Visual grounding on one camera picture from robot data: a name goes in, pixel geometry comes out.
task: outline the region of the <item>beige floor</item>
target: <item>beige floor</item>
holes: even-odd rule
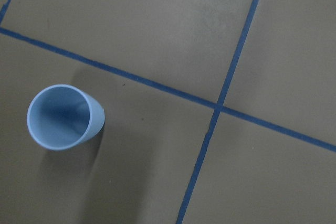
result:
[[[7,0],[0,0],[0,6]],[[251,0],[12,0],[1,28],[216,102]],[[336,145],[334,0],[260,0],[225,106]],[[175,223],[213,109],[0,33],[0,223]],[[104,107],[62,152],[43,88]],[[336,153],[221,113],[183,223],[335,223]]]

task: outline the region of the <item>cup rim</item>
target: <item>cup rim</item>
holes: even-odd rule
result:
[[[55,147],[49,144],[44,143],[43,141],[41,141],[39,138],[36,137],[36,135],[34,134],[31,124],[30,124],[30,114],[31,114],[31,109],[34,106],[35,102],[37,101],[37,99],[39,99],[39,97],[45,93],[46,91],[50,90],[50,89],[55,89],[55,88],[69,88],[72,89],[74,91],[76,91],[77,93],[79,93],[86,101],[87,106],[89,107],[89,113],[90,113],[90,119],[89,119],[89,123],[88,126],[85,130],[85,132],[82,134],[82,136],[80,138],[78,138],[75,142],[68,144],[68,145],[64,145],[64,146],[59,146],[59,147]],[[52,85],[49,86],[43,90],[41,90],[35,97],[34,99],[31,101],[29,108],[28,108],[28,112],[27,112],[27,125],[28,125],[28,130],[29,133],[31,134],[31,136],[33,137],[33,139],[35,140],[35,142],[37,142],[39,145],[41,145],[42,147],[49,149],[49,150],[53,150],[53,151],[61,151],[61,150],[66,150],[69,149],[79,143],[81,143],[83,141],[83,139],[87,136],[89,129],[91,128],[92,125],[92,105],[89,102],[89,99],[87,97],[87,95],[81,91],[80,89],[72,86],[72,85],[68,85],[68,84],[56,84],[56,85]]]

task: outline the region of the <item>floor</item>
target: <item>floor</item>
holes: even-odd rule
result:
[[[0,223],[335,223],[334,0],[0,0]],[[47,151],[34,96],[104,107]]]

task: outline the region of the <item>cup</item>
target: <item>cup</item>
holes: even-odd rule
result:
[[[66,84],[47,87],[30,103],[28,130],[42,147],[60,151],[94,137],[105,122],[104,109],[91,96]]]

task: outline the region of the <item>plastic cup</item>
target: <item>plastic cup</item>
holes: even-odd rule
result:
[[[65,150],[94,137],[105,122],[104,109],[74,86],[58,84],[30,103],[27,125],[33,139],[49,150]]]

